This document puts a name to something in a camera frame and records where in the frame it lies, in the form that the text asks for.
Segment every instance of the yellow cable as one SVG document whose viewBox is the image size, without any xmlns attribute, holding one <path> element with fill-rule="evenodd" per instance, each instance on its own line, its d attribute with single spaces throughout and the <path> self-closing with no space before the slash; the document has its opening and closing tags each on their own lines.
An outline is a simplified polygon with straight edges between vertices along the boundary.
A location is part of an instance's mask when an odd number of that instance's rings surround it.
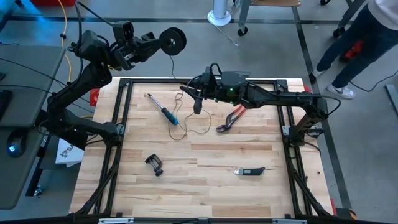
<svg viewBox="0 0 398 224">
<path fill-rule="evenodd" d="M 61 0 L 58 0 L 58 2 L 61 5 L 62 12 L 63 12 L 63 17 L 65 18 L 65 27 L 63 28 L 62 34 L 65 35 L 67 32 L 67 27 L 68 27 L 68 19 L 67 19 L 67 13 L 65 12 L 65 8 L 63 7 L 63 4 Z M 61 46 L 63 47 L 63 37 L 61 37 Z M 68 82 L 72 79 L 72 66 L 70 65 L 69 58 L 66 54 L 64 54 L 65 58 L 67 59 L 68 65 L 69 65 L 69 76 L 68 76 Z"/>
</svg>

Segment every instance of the pliers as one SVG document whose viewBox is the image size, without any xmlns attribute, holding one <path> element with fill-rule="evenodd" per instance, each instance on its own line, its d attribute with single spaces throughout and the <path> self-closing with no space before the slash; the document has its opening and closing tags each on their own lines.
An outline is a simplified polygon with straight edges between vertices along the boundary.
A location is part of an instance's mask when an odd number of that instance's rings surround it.
<svg viewBox="0 0 398 224">
<path fill-rule="evenodd" d="M 244 112 L 246 112 L 246 108 L 244 108 L 242 105 L 239 105 L 234 111 L 232 111 L 232 113 L 230 113 L 227 117 L 226 117 L 226 121 L 224 125 L 220 125 L 216 128 L 216 131 L 218 133 L 223 133 L 226 131 L 229 131 L 232 128 L 232 125 L 240 118 L 242 117 L 242 115 L 244 114 Z"/>
</svg>

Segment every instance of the blue jeans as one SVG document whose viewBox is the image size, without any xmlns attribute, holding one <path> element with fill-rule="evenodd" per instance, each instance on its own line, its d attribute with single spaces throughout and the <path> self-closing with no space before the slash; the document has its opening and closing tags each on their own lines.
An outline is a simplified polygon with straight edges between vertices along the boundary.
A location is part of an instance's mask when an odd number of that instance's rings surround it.
<svg viewBox="0 0 398 224">
<path fill-rule="evenodd" d="M 388 29 L 383 26 L 372 16 L 368 5 L 366 5 L 358 14 L 353 25 L 325 52 L 317 65 L 317 70 L 324 71 L 329 69 L 331 63 L 339 55 L 359 40 L 364 40 L 361 52 L 337 75 L 332 83 L 334 87 L 341 88 L 346 86 L 367 66 L 398 44 L 398 30 Z"/>
</svg>

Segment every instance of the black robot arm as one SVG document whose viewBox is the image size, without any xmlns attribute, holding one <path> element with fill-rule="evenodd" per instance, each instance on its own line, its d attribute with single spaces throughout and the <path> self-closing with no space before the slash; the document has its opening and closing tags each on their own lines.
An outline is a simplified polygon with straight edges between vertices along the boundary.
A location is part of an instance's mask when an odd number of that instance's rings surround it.
<svg viewBox="0 0 398 224">
<path fill-rule="evenodd" d="M 120 143 L 124 128 L 112 122 L 100 124 L 79 118 L 66 107 L 90 90 L 109 84 L 112 80 L 109 67 L 130 70 L 135 63 L 145 62 L 159 49 L 173 56 L 180 53 L 186 45 L 185 34 L 175 27 L 163 31 L 158 39 L 153 33 L 141 38 L 135 37 L 131 22 L 117 22 L 112 27 L 116 41 L 111 45 L 101 41 L 90 30 L 82 35 L 77 44 L 72 43 L 68 50 L 90 63 L 74 82 L 68 83 L 65 88 L 47 99 L 48 118 L 43 126 L 50 134 L 82 149 L 86 144 L 85 140 L 79 138 L 82 133 L 99 134 L 107 146 L 115 146 Z"/>
<path fill-rule="evenodd" d="M 241 104 L 247 109 L 265 105 L 298 106 L 306 114 L 297 125 L 289 128 L 288 137 L 290 143 L 297 146 L 304 145 L 304 134 L 314 124 L 328 118 L 326 100 L 320 95 L 268 91 L 236 72 L 221 72 L 219 69 L 220 75 L 215 75 L 212 66 L 202 75 L 190 80 L 187 86 L 180 87 L 195 100 L 193 111 L 196 114 L 201 111 L 202 101 L 207 99 L 231 103 L 234 106 Z"/>
</svg>

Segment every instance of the wooden workbench surface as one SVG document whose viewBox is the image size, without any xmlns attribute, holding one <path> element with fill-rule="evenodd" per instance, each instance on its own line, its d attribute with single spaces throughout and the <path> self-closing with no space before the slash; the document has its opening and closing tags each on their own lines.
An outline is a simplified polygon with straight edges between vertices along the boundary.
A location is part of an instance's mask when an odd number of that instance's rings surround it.
<svg viewBox="0 0 398 224">
<path fill-rule="evenodd" d="M 290 91 L 303 91 L 301 79 L 287 81 Z M 118 83 L 119 79 L 114 78 L 101 89 L 95 121 L 111 120 Z M 203 109 L 211 114 L 209 132 L 190 131 L 181 141 L 174 141 L 169 136 L 167 119 L 147 94 L 154 95 L 172 111 L 174 97 L 181 92 L 178 87 L 178 84 L 134 84 L 112 213 L 123 212 L 125 217 L 173 218 L 283 218 L 286 213 L 293 214 L 276 107 L 247 110 L 228 134 L 218 134 L 215 128 L 225 123 L 233 106 L 204 101 Z M 263 87 L 272 90 L 271 86 Z M 193 112 L 193 100 L 184 95 L 182 101 L 178 120 L 184 125 L 184 118 Z M 296 122 L 305 114 L 301 108 L 294 108 L 293 112 Z M 188 129 L 198 132 L 206 131 L 209 124 L 205 112 L 187 119 Z M 170 132 L 175 138 L 184 136 L 179 126 L 170 125 Z M 313 139 L 306 141 L 316 144 Z M 98 186 L 104 151 L 102 142 L 86 148 L 71 212 L 81 208 Z M 301 151 L 308 187 L 324 208 L 332 212 L 319 152 L 308 145 Z M 160 177 L 144 162 L 151 154 L 157 154 L 164 163 Z M 238 167 L 266 170 L 262 176 L 237 176 L 233 171 Z M 108 191 L 105 192 L 102 208 L 106 204 Z M 300 190 L 298 197 L 304 211 Z"/>
</svg>

